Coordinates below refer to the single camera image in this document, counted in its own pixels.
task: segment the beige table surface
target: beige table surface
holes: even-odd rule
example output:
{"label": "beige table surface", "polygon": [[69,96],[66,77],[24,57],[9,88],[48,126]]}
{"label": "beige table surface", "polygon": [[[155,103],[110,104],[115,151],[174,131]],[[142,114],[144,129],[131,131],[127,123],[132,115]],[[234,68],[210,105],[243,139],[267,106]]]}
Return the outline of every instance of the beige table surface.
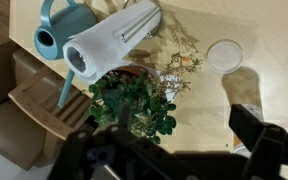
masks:
{"label": "beige table surface", "polygon": [[[100,20],[121,8],[123,0],[86,0]],[[35,29],[40,25],[43,0],[11,1],[10,38],[54,71],[65,77],[63,60],[46,61],[33,46]],[[52,13],[66,6],[56,0]],[[161,0],[164,24],[159,35],[142,41],[130,56],[146,64],[163,67],[179,50],[176,38],[191,40],[204,58],[217,40],[231,39],[244,53],[243,66],[260,78],[260,93],[265,121],[288,130],[288,1],[285,0]],[[197,75],[188,76],[192,91],[176,97],[176,132],[162,139],[162,146],[175,150],[232,150],[232,132],[227,125],[230,106],[222,87],[222,75],[204,63]],[[87,85],[74,79],[80,88]]]}

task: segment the potted plant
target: potted plant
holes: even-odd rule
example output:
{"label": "potted plant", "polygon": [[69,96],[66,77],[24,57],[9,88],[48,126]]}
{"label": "potted plant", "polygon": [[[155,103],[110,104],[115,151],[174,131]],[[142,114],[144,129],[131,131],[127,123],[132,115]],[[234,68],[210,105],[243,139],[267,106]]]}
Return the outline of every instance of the potted plant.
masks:
{"label": "potted plant", "polygon": [[159,144],[158,134],[171,135],[177,124],[176,119],[168,114],[176,109],[176,105],[167,100],[166,93],[177,95],[190,90],[190,82],[181,77],[185,73],[197,72],[199,65],[200,61],[193,55],[176,53],[159,76],[140,66],[112,70],[89,86],[93,98],[88,114],[102,126],[118,121],[121,104],[128,103],[131,107],[130,131]]}

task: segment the wooden chair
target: wooden chair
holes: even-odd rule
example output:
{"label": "wooden chair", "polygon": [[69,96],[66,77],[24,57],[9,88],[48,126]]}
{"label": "wooden chair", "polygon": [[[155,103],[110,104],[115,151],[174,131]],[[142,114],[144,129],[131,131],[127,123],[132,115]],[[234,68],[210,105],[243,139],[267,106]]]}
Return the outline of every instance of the wooden chair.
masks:
{"label": "wooden chair", "polygon": [[91,103],[88,96],[72,86],[64,107],[57,107],[64,82],[45,66],[8,94],[18,107],[47,130],[43,152],[50,159],[57,155],[67,136],[86,121],[85,112]]}

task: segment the watering can handle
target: watering can handle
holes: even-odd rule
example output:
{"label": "watering can handle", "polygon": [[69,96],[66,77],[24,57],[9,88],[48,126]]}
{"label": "watering can handle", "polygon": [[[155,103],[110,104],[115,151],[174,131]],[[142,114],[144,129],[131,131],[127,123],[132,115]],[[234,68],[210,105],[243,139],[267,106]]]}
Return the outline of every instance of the watering can handle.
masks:
{"label": "watering can handle", "polygon": [[[42,25],[51,27],[51,7],[54,0],[44,0],[42,9],[41,9],[41,21]],[[66,0],[70,7],[78,7],[74,0]]]}

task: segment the white plastic lid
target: white plastic lid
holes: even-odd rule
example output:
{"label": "white plastic lid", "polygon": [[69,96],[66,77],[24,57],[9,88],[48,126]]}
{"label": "white plastic lid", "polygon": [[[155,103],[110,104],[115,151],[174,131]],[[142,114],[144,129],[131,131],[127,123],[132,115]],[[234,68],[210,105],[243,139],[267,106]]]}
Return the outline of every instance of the white plastic lid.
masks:
{"label": "white plastic lid", "polygon": [[242,60],[242,48],[230,40],[214,43],[207,54],[209,67],[219,74],[228,74],[236,71],[241,66]]}

